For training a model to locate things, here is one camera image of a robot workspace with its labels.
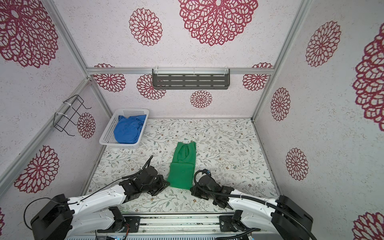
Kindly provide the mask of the green tank top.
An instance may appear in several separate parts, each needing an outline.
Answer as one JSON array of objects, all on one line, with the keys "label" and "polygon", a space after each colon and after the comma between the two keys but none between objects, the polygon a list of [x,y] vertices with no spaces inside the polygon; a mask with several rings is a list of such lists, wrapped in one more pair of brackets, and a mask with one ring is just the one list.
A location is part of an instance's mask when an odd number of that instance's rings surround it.
[{"label": "green tank top", "polygon": [[171,187],[189,190],[193,186],[196,158],[197,148],[195,142],[188,144],[178,142],[167,179]]}]

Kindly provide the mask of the blue tank top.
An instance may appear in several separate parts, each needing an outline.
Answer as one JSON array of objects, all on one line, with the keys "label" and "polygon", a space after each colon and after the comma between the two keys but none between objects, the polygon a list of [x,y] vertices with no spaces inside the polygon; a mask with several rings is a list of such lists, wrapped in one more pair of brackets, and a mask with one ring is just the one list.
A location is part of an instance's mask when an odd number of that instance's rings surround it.
[{"label": "blue tank top", "polygon": [[136,144],[142,132],[146,115],[118,117],[114,137],[119,144]]}]

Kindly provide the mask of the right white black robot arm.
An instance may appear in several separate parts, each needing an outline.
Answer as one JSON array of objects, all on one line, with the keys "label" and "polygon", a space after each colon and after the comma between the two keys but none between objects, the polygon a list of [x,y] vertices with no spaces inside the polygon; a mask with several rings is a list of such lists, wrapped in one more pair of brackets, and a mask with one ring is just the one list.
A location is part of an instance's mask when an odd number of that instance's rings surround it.
[{"label": "right white black robot arm", "polygon": [[193,182],[191,194],[211,200],[219,208],[233,210],[231,225],[243,234],[263,230],[279,234],[284,240],[316,238],[312,233],[313,217],[287,196],[259,198],[220,186],[206,169],[197,171]]}]

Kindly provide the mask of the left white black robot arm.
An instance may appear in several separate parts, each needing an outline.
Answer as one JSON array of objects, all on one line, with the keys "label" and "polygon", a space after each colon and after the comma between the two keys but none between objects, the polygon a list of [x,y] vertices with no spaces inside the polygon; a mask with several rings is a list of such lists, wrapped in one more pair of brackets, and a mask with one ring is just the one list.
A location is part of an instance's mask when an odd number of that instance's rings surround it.
[{"label": "left white black robot arm", "polygon": [[90,231],[118,232],[127,226],[119,205],[141,194],[157,196],[168,186],[170,183],[149,166],[93,194],[71,198],[57,195],[32,218],[34,239],[65,240]]}]

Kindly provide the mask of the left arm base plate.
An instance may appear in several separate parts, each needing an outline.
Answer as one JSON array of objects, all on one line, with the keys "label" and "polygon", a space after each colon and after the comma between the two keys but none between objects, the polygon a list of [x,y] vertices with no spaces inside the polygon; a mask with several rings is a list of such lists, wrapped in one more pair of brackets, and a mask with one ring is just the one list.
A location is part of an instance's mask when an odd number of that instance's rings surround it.
[{"label": "left arm base plate", "polygon": [[97,230],[97,233],[137,233],[140,226],[141,217],[128,216],[115,220],[106,230]]}]

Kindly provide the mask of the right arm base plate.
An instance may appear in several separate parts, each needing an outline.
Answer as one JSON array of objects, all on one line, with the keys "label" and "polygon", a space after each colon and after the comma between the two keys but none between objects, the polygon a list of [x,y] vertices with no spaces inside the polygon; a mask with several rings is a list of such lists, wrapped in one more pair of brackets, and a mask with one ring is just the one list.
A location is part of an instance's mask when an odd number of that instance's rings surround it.
[{"label": "right arm base plate", "polygon": [[233,215],[220,215],[219,225],[220,231],[224,233],[239,231],[239,229],[233,223]]}]

